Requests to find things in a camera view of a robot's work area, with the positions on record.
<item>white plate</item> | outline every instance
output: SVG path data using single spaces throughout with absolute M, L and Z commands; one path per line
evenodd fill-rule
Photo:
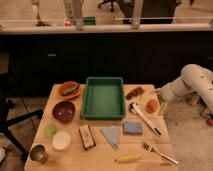
M 68 132 L 58 132 L 53 137 L 52 145 L 56 150 L 67 151 L 70 144 L 71 137 Z

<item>metal cup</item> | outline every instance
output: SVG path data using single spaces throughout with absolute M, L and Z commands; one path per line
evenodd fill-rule
M 48 154 L 43 145 L 36 145 L 30 151 L 30 159 L 39 163 L 45 163 L 48 159 Z

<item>orange bowl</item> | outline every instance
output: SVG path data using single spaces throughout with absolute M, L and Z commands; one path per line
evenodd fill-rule
M 78 83 L 77 82 L 74 82 L 74 81 L 67 81 L 67 82 L 64 82 L 58 89 L 58 94 L 61 98 L 63 99 L 73 99 L 77 96 L 79 96 L 81 94 L 81 86 L 79 86 L 79 88 L 77 90 L 75 90 L 73 93 L 70 93 L 66 96 L 63 96 L 62 93 L 64 90 L 70 88 L 70 87 L 73 87 L 75 85 L 77 85 Z

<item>green plastic tray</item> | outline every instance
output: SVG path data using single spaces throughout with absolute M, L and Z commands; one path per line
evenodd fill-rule
M 123 79 L 88 77 L 81 116 L 91 120 L 121 120 L 125 116 Z

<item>fork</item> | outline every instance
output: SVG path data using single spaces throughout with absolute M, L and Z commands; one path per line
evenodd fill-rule
M 153 148 L 152 146 L 150 146 L 149 144 L 143 142 L 142 145 L 143 145 L 143 147 L 144 147 L 147 151 L 149 151 L 149 152 L 155 152 L 156 154 L 158 154 L 158 155 L 160 155 L 161 157 L 163 157 L 163 158 L 165 158 L 165 159 L 167 159 L 167 160 L 173 162 L 174 164 L 176 164 L 176 165 L 179 164 L 177 160 L 174 160 L 174 159 L 172 159 L 171 157 L 168 157 L 168 156 L 162 154 L 160 151 L 154 149 L 154 148 Z

